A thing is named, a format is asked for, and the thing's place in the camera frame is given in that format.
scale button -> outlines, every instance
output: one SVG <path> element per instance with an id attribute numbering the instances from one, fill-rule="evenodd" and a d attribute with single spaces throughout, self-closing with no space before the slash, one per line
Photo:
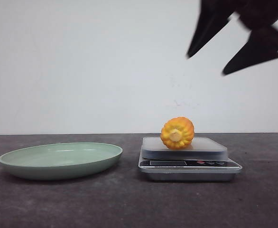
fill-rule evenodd
<path id="1" fill-rule="evenodd" d="M 219 164 L 219 165 L 223 165 L 224 161 L 217 161 L 216 163 Z"/>

white wall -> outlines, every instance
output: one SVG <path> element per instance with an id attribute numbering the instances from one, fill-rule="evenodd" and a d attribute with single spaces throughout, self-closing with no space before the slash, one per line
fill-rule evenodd
<path id="1" fill-rule="evenodd" d="M 0 0 L 0 134 L 278 132 L 278 60 L 227 77 L 233 20 L 186 60 L 197 0 Z"/>

kitchen scale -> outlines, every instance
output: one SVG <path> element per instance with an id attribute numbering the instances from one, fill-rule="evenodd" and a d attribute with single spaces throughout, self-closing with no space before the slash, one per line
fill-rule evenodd
<path id="1" fill-rule="evenodd" d="M 230 181 L 242 169 L 225 146 L 205 137 L 194 137 L 182 150 L 168 149 L 159 137 L 144 137 L 138 166 L 154 181 Z"/>

light green plate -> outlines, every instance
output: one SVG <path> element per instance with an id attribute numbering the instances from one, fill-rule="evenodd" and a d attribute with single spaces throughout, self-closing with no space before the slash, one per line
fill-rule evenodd
<path id="1" fill-rule="evenodd" d="M 0 156 L 0 163 L 17 177 L 59 180 L 101 172 L 115 164 L 121 154 L 122 148 L 111 144 L 59 143 L 11 151 Z"/>

dark gray table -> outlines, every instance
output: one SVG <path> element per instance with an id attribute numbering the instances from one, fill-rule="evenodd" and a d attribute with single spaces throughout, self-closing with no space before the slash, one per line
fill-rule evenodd
<path id="1" fill-rule="evenodd" d="M 0 228 L 278 228 L 278 133 L 197 134 L 228 147 L 244 169 L 232 182 L 150 182 L 138 172 L 151 134 L 6 135 L 0 155 L 64 142 L 112 143 L 119 163 L 92 176 L 30 181 L 0 167 Z"/>

